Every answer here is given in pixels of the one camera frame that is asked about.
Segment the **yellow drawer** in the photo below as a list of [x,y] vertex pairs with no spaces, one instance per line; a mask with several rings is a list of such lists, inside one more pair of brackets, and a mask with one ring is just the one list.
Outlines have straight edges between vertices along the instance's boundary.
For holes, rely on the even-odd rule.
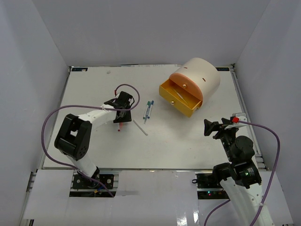
[[[177,90],[181,95],[185,97],[190,97],[193,99],[192,105],[186,105],[185,102],[183,102],[177,94],[174,92],[174,90]],[[162,83],[159,87],[159,95],[164,98],[168,103],[170,103],[174,108],[176,108],[178,111],[180,111],[182,114],[184,114],[187,117],[191,117],[196,110],[198,110],[201,105],[203,104],[203,101],[198,100],[196,97],[185,91],[183,88],[175,84],[173,81],[168,79],[164,83]]]

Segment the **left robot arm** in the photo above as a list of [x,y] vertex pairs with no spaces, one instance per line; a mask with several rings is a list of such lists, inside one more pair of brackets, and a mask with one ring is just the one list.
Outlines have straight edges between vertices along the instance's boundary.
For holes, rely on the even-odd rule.
[[65,116],[54,146],[73,163],[88,187],[99,184],[99,168],[87,154],[92,132],[107,122],[130,122],[130,108],[134,102],[132,95],[122,91],[114,99],[104,102],[100,109]]

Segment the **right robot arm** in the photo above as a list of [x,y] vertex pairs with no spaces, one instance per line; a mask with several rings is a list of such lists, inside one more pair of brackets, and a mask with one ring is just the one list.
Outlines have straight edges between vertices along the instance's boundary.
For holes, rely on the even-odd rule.
[[253,141],[249,137],[236,135],[246,125],[251,123],[243,113],[235,113],[230,119],[222,118],[221,123],[204,120],[204,135],[215,132],[213,139],[221,141],[228,158],[228,162],[214,166],[212,181],[227,193],[241,225],[272,226],[274,222],[265,201],[276,170],[272,170],[263,190],[262,178],[253,161]]

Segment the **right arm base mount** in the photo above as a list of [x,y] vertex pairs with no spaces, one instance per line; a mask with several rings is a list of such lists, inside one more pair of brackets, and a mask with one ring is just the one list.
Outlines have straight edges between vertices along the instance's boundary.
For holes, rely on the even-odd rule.
[[195,170],[195,177],[191,181],[197,187],[199,200],[228,199],[226,191],[218,184],[212,169]]

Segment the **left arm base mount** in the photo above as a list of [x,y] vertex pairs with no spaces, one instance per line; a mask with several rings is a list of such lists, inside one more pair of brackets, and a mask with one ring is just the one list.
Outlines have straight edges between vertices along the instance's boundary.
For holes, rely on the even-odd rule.
[[98,174],[95,182],[74,173],[69,192],[70,197],[79,198],[113,198],[118,187],[118,176],[114,174]]

